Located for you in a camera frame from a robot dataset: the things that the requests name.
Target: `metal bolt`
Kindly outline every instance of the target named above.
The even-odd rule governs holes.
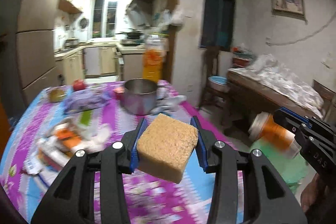
[[[76,152],[76,156],[77,157],[82,157],[82,156],[84,156],[85,155],[85,151],[84,150],[78,150],[77,152]]]
[[[215,142],[215,146],[218,148],[223,148],[225,146],[225,143],[222,141],[217,141]]]
[[[112,144],[112,147],[114,149],[120,149],[123,147],[123,143],[122,142],[115,142],[114,144]]]
[[[260,157],[262,155],[262,152],[259,149],[254,149],[252,153],[256,157]]]

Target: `cable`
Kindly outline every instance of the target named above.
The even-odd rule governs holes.
[[[298,40],[295,40],[295,41],[291,41],[291,42],[287,42],[287,43],[270,43],[270,42],[266,42],[266,44],[269,45],[269,46],[285,46],[285,45],[295,44],[296,42],[305,41],[308,38],[314,37],[318,33],[322,32],[326,27],[328,27],[330,25],[330,23],[332,23],[334,21],[335,18],[336,18],[336,12],[332,15],[332,17],[328,20],[328,22],[325,25],[323,25],[320,29],[318,29],[317,31],[313,32],[310,35],[307,35],[304,38],[301,38],[301,39],[298,39]]]

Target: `window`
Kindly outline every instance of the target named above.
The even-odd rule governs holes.
[[[113,37],[118,0],[95,0],[92,38]]]
[[[229,51],[232,43],[235,0],[205,0],[201,48],[220,46]]]

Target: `striped tablecloth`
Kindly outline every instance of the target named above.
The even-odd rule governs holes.
[[[104,88],[112,91],[122,82],[104,84]],[[169,95],[178,93],[165,81],[160,84],[167,86]],[[24,160],[37,150],[36,140],[52,126],[66,116],[63,113],[63,102],[48,103],[43,100],[45,91],[31,103],[13,131],[0,163],[0,182],[8,197],[28,221],[36,210],[48,186],[57,176],[57,172],[45,167],[38,176],[26,175],[22,170]],[[206,121],[189,103],[179,106],[172,117],[182,122],[190,123],[192,116],[198,116],[203,128],[214,132],[218,140],[227,142],[225,136]],[[94,128],[100,128],[107,123],[112,131],[106,146],[119,141],[122,135],[134,130],[140,117],[129,114],[112,98],[107,106],[100,109],[81,112],[73,115],[79,123]],[[151,122],[155,116],[145,116]],[[243,179],[239,178],[239,207],[237,223],[243,221]],[[215,177],[214,174],[205,174],[199,167],[196,153],[193,152],[187,164],[180,184],[170,183],[157,179],[139,170],[132,175],[124,175],[125,197],[132,224],[138,223],[206,223],[211,204],[211,197]],[[95,220],[100,222],[99,199],[100,174],[96,173],[94,191]]]

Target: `picture frame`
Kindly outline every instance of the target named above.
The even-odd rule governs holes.
[[[272,0],[272,13],[306,20],[303,0]]]

